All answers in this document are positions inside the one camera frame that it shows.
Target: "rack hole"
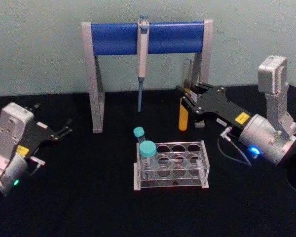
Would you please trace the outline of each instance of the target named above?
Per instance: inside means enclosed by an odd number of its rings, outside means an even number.
[[[176,176],[182,177],[186,174],[186,171],[183,167],[177,166],[177,167],[174,167],[173,173]]]
[[[169,162],[169,158],[167,157],[161,157],[159,160],[158,160],[158,164],[167,164]]]
[[[199,152],[201,150],[201,148],[196,144],[191,144],[187,147],[187,150],[189,152]]]
[[[174,158],[174,163],[175,164],[182,164],[184,161],[184,157],[175,157]]]
[[[157,171],[157,174],[160,177],[168,177],[170,175],[170,170],[167,167],[160,167],[159,170]]]
[[[155,177],[155,173],[153,170],[144,170],[142,172],[144,179],[153,179]]]
[[[191,157],[191,159],[189,159],[189,162],[191,162],[192,164],[196,164],[197,159],[197,156]]]
[[[160,145],[157,147],[157,152],[158,153],[166,153],[166,152],[170,152],[170,148],[166,145]]]
[[[172,148],[173,152],[185,152],[185,148],[182,145],[174,145]]]
[[[188,172],[193,176],[199,176],[199,172],[196,165],[192,165]]]

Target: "white wall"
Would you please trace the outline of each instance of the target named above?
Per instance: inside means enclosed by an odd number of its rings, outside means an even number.
[[[270,54],[296,85],[296,0],[0,0],[0,95],[86,92],[81,21],[214,20],[210,83],[254,84]],[[174,88],[191,55],[149,55],[146,89]],[[105,89],[137,90],[136,56],[99,58]]]

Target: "wire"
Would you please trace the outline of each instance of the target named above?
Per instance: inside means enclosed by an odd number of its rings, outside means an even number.
[[[244,162],[244,161],[242,161],[242,160],[235,159],[235,158],[233,158],[233,157],[230,157],[230,156],[226,155],[226,154],[222,151],[222,149],[221,149],[221,146],[220,146],[220,137],[219,137],[219,138],[217,139],[217,147],[218,147],[218,150],[220,151],[220,153],[221,153],[224,157],[226,157],[226,158],[228,158],[228,159],[231,159],[231,160],[233,160],[233,161],[236,161],[236,162],[242,163],[242,164],[247,165],[247,166],[252,166],[251,162],[248,160],[248,158],[246,157],[246,155],[240,150],[240,148],[237,147],[237,145],[234,144],[233,141],[231,141],[231,140],[230,140],[230,143],[231,143],[231,144],[234,146],[234,148],[236,148],[237,151],[243,156],[243,158],[246,160],[246,162]]]
[[[231,133],[229,133],[228,136],[231,136],[233,138],[237,138],[235,135],[232,135]]]
[[[35,173],[36,173],[36,171],[38,171],[38,169],[39,169],[39,167],[37,167],[37,166],[36,166],[36,168],[33,170],[33,172],[32,172],[32,173],[30,173],[30,174],[29,174],[29,176],[31,177],[33,174],[35,174]]]
[[[32,156],[35,156],[35,154],[38,152],[39,147],[36,148],[36,150],[33,152]]]

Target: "black table surface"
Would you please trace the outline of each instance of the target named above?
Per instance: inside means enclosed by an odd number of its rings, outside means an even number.
[[[266,116],[266,100],[257,86],[228,87],[226,94],[253,114]],[[216,145],[223,130],[218,123],[195,129],[189,122],[188,130],[180,132],[174,90],[144,91],[140,114],[136,92],[107,93],[102,134],[92,133],[88,94],[0,97],[0,110],[9,102],[41,102],[36,120],[57,130],[72,118],[74,131],[56,147],[44,148],[39,158],[46,165],[31,178],[22,177],[3,200],[0,236],[296,236],[296,191],[285,170],[263,158],[251,158],[253,166],[247,167],[223,157]],[[293,86],[288,111],[296,121]],[[154,142],[204,140],[209,189],[135,192],[136,126]]]

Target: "gray stand leg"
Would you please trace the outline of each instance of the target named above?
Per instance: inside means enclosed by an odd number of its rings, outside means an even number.
[[[82,22],[81,25],[82,42],[84,48],[85,63],[87,67],[93,132],[101,133],[103,131],[105,92],[102,86],[98,60],[97,57],[94,56],[93,52],[91,23]]]
[[[213,20],[204,20],[204,37],[202,53],[196,53],[193,61],[191,84],[195,86],[199,81],[208,82],[209,65],[211,60],[213,41]],[[204,121],[196,122],[195,128],[205,127]]]

